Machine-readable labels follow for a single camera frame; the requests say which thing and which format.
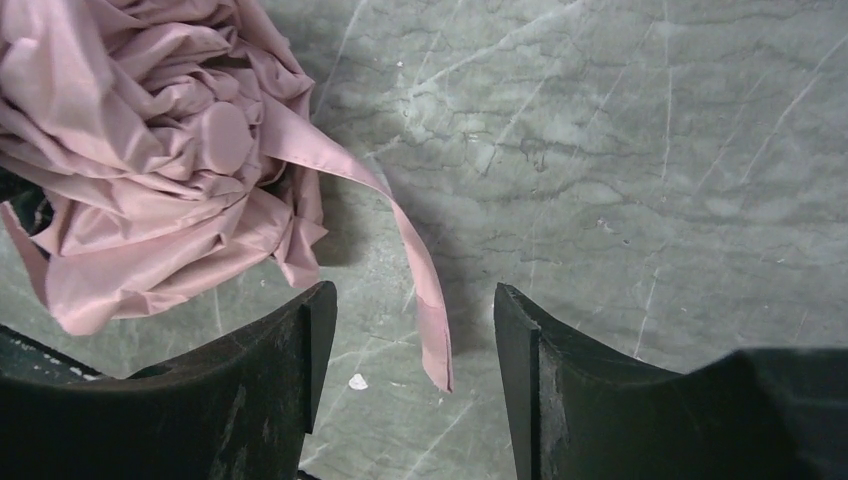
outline pink fabric strip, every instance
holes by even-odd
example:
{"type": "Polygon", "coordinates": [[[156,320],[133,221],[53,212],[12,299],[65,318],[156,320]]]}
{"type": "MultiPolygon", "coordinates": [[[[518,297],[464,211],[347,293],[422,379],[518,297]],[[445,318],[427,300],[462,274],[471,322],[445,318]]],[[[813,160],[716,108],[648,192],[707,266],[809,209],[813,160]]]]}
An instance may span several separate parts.
{"type": "Polygon", "coordinates": [[[416,233],[412,222],[383,183],[346,150],[291,110],[272,102],[267,105],[269,108],[265,110],[266,120],[271,124],[287,125],[289,128],[276,132],[273,136],[263,136],[260,139],[260,149],[263,153],[289,163],[353,180],[380,192],[391,202],[415,282],[424,370],[439,388],[452,391],[450,333],[442,288],[427,246],[416,233]],[[302,148],[303,145],[321,145],[323,148],[312,147],[306,151],[302,148]]]}

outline white debris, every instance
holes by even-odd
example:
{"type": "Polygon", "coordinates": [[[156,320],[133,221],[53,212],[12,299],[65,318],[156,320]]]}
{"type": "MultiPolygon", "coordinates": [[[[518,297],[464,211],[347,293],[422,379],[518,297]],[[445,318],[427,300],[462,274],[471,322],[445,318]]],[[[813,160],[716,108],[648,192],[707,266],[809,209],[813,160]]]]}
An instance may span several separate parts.
{"type": "Polygon", "coordinates": [[[368,384],[365,382],[365,379],[358,373],[354,375],[349,382],[347,382],[347,386],[354,390],[365,390],[368,388],[368,384]]]}

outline crumpled pink cloth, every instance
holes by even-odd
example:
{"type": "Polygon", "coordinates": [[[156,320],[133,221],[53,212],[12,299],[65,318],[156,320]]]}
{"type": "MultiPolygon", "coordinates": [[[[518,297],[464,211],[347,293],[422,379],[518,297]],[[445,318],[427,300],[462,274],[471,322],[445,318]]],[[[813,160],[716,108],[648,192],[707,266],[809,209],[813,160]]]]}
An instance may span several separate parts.
{"type": "Polygon", "coordinates": [[[270,255],[293,286],[314,284],[325,172],[391,202],[424,368],[452,390],[424,243],[390,191],[310,124],[313,81],[256,0],[0,0],[0,35],[0,162],[55,210],[31,239],[8,205],[3,218],[67,332],[162,312],[270,255]]]}

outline marble floor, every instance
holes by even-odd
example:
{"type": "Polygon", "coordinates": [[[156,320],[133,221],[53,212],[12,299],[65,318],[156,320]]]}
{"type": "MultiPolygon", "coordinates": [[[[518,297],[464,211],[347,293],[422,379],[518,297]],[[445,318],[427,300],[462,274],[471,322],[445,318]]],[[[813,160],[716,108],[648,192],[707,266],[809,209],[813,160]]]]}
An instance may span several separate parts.
{"type": "MultiPolygon", "coordinates": [[[[514,479],[497,282],[688,371],[750,345],[845,345],[848,4],[267,0],[314,120],[378,169],[435,256],[456,392],[420,368],[388,205],[325,179],[340,316],[303,465],[324,480],[514,479]],[[354,390],[360,374],[368,384],[354,390]]],[[[61,333],[5,234],[0,321],[126,375],[295,294],[271,264],[156,318],[61,333]]]]}

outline pink satin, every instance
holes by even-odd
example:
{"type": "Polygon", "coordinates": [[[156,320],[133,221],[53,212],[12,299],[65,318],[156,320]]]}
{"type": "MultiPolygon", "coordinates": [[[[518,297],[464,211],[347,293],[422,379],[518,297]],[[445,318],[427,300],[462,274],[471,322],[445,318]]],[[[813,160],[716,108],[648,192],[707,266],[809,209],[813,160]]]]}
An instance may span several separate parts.
{"type": "Polygon", "coordinates": [[[56,212],[31,240],[8,205],[3,220],[67,332],[162,312],[270,255],[293,286],[314,284],[325,172],[391,202],[424,369],[452,390],[427,248],[391,192],[309,123],[313,81],[256,0],[0,0],[0,34],[3,166],[56,212]]]}

